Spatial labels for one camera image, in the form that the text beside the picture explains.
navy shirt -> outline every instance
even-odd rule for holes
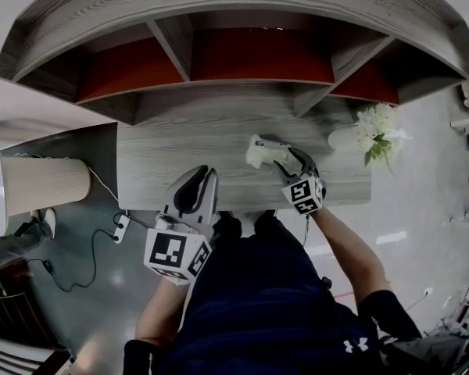
[[[421,336],[392,292],[366,297],[356,316],[333,301],[302,246],[254,235],[211,255],[184,326],[166,351],[143,341],[127,343],[124,375],[147,375],[150,355],[153,374],[380,369],[372,319],[401,340]]]

floor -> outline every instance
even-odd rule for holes
[[[449,223],[469,203],[469,148],[465,137],[449,127],[458,110],[455,94],[442,91],[402,108],[403,129],[411,137],[392,162],[391,174],[382,162],[373,168],[371,203],[335,207],[332,211],[377,252],[392,288],[405,307],[432,293],[409,313],[421,330],[432,330],[439,318],[456,307],[469,285],[469,230]],[[47,140],[11,148],[7,154],[28,152],[85,160],[116,190],[116,126],[77,130]],[[97,228],[114,230],[117,203],[97,182],[88,199],[56,208],[57,237],[29,258],[50,259],[67,286],[91,277],[90,238]],[[151,212],[135,212],[153,223]],[[291,210],[278,216],[303,239],[305,222]],[[20,218],[15,218],[11,230]],[[78,360],[73,375],[122,373],[123,346],[150,298],[158,277],[142,264],[145,228],[132,223],[124,242],[104,235],[96,240],[98,276],[89,289],[61,292],[39,262],[32,262],[33,282],[41,307]],[[319,230],[310,224],[306,250],[320,275],[334,282],[339,302],[353,304],[351,287],[341,273]]]

wall outlet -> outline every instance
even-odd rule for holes
[[[115,238],[118,238],[115,240],[115,243],[119,245],[125,236],[125,232],[127,232],[128,224],[131,221],[131,219],[128,216],[121,215],[120,220],[118,221],[118,224],[120,225],[119,227],[116,227],[115,230]]]

under armour logo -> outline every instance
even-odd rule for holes
[[[365,352],[366,350],[368,350],[367,342],[368,342],[367,337],[361,337],[360,338],[360,343],[358,344],[358,347],[361,348],[362,352]],[[353,347],[352,347],[352,345],[349,341],[344,341],[344,345],[345,345],[345,351],[346,352],[348,352],[348,353],[353,352]]]

green leaf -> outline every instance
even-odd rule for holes
[[[367,166],[370,163],[370,160],[372,158],[372,155],[370,152],[371,150],[365,153],[365,166]]]

